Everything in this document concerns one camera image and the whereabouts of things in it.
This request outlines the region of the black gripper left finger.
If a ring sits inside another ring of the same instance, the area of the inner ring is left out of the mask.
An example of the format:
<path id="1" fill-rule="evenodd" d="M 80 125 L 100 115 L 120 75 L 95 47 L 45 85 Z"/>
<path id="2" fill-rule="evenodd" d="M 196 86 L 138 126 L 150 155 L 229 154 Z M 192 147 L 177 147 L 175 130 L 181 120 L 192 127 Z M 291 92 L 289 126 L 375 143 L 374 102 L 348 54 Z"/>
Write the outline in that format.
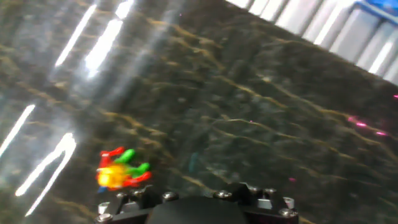
<path id="1" fill-rule="evenodd" d="M 113 200 L 98 205 L 95 224 L 146 224 L 157 205 L 179 198 L 178 193 L 153 185 L 119 192 Z"/>

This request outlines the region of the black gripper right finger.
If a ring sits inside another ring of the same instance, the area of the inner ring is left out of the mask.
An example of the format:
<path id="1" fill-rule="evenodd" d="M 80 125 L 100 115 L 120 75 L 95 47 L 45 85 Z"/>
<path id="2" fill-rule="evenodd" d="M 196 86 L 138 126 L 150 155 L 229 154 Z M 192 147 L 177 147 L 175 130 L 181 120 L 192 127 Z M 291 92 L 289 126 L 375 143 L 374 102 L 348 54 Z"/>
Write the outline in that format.
<path id="1" fill-rule="evenodd" d="M 299 213 L 292 198 L 273 188 L 262 189 L 244 182 L 233 182 L 213 193 L 213 198 L 236 205 L 248 223 L 299 224 Z"/>

